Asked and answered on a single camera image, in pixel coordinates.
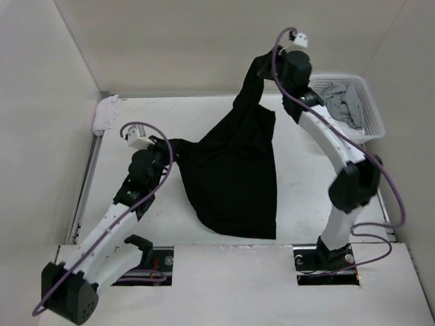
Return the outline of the black tank top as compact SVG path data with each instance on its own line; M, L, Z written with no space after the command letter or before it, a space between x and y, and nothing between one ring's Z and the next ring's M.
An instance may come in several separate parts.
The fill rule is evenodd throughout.
M170 140L198 220L218 234L276 238L276 116L260 104L271 61L254 58L232 109L200 141Z

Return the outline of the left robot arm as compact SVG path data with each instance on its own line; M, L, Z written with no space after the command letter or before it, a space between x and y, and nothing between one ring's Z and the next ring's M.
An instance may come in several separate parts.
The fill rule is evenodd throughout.
M129 270L147 270L152 244L134 228L155 201L167 177L167 142L155 136L126 138L136 149L128 174L97 226L64 261L48 263L41 272L41 301L33 311L49 310L74 325L94 312L103 290Z

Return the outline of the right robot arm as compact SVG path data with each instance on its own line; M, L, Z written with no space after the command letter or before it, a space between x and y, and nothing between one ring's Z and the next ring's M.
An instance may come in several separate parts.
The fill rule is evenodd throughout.
M359 149L334 134L337 125L323 100L309 87L309 56L300 50L279 50L276 65L277 77L287 92L283 97L286 113L319 145L336 173L328 189L330 216L315 249L315 268L333 271L349 254L352 228L377 194L380 172Z

